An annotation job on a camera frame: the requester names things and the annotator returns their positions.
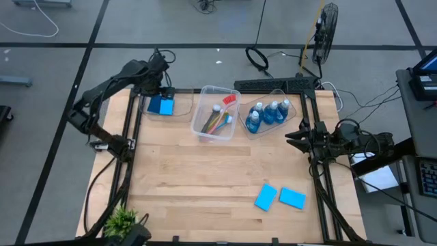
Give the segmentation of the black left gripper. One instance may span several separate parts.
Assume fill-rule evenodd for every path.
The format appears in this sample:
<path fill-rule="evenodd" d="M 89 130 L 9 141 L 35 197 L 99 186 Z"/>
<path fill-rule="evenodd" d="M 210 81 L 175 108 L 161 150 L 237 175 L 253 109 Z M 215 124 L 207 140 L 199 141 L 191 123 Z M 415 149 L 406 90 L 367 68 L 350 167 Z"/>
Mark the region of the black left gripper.
<path fill-rule="evenodd" d="M 147 72 L 142 78 L 140 88 L 140 95 L 156 96 L 160 94 L 161 81 L 164 72 L 169 68 L 169 64 L 165 56 L 153 56 L 147 63 Z M 175 96 L 174 87 L 163 87 L 161 89 L 161 96 L 164 99 L 173 99 Z"/>

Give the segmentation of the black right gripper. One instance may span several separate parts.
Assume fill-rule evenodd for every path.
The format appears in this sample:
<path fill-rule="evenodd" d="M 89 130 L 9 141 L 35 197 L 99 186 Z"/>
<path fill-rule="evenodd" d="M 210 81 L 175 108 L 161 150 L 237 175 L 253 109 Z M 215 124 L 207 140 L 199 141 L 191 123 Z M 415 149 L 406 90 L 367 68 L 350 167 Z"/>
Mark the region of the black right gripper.
<path fill-rule="evenodd" d="M 329 133 L 323 121 L 316 122 L 314 128 L 301 128 L 299 131 L 288 133 L 287 143 L 299 149 L 302 153 L 310 153 L 311 158 L 337 158 L 340 155 L 339 133 L 337 128 Z"/>

